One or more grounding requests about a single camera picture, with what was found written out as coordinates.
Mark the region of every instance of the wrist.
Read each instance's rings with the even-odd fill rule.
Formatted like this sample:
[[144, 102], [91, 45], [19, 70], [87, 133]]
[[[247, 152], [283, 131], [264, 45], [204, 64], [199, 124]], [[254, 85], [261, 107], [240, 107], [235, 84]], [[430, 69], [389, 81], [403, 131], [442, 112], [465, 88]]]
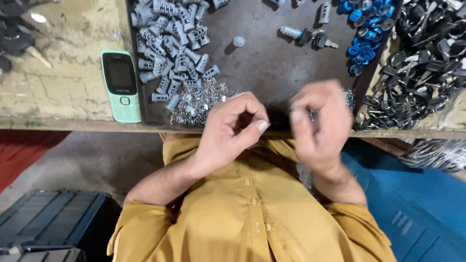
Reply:
[[191, 179], [201, 179], [210, 173], [196, 153], [185, 159], [185, 165], [186, 176]]
[[325, 169], [313, 170], [313, 174], [316, 178], [321, 178], [326, 183], [332, 184], [346, 184], [353, 177], [340, 160]]

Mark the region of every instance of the shirt placket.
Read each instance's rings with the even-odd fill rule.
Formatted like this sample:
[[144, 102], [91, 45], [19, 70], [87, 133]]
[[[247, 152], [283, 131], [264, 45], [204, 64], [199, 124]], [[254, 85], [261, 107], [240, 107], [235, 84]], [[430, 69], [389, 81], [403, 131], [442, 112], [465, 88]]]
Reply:
[[249, 208], [249, 222], [251, 225], [251, 238], [253, 243], [253, 260], [270, 261], [262, 204], [259, 196], [257, 195], [251, 171], [247, 165], [239, 165], [239, 169], [241, 182], [246, 196], [245, 200]]

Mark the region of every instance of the wooden stick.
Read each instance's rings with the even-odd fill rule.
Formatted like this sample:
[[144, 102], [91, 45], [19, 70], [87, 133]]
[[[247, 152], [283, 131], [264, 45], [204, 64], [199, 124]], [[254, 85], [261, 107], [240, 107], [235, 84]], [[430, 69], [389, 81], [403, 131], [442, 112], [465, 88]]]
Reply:
[[29, 52], [33, 57], [39, 59], [46, 67], [50, 69], [52, 68], [52, 64], [45, 60], [45, 58], [39, 53], [39, 51], [37, 51], [37, 49], [35, 49], [35, 47], [30, 46], [26, 48], [26, 51]]

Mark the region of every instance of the plastic bag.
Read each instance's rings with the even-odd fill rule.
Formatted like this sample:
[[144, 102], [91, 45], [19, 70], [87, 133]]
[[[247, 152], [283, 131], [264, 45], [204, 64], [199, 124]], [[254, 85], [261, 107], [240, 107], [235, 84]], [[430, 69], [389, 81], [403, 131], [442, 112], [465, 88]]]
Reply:
[[398, 158], [412, 168], [458, 172], [466, 166], [466, 140], [423, 139]]

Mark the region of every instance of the shirt sleeve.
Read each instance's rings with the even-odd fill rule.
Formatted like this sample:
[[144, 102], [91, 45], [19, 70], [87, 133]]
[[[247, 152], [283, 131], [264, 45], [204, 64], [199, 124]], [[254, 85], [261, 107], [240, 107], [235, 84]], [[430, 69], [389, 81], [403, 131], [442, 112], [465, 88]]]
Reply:
[[324, 207], [354, 243], [363, 261], [397, 261], [390, 248], [390, 240], [378, 227], [366, 206], [331, 203]]
[[175, 218], [168, 208], [138, 201], [126, 205], [107, 246], [114, 262], [146, 261]]

